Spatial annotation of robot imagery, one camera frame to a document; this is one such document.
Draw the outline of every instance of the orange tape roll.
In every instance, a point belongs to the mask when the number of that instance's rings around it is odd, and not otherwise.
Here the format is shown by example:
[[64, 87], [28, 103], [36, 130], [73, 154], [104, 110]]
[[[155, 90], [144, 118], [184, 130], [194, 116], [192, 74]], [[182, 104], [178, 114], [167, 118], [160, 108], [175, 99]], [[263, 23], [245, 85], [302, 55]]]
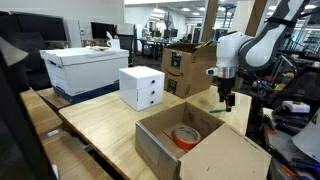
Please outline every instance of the orange tape roll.
[[173, 142], [182, 149], [192, 149], [201, 141], [199, 132], [191, 127], [176, 128], [173, 133]]

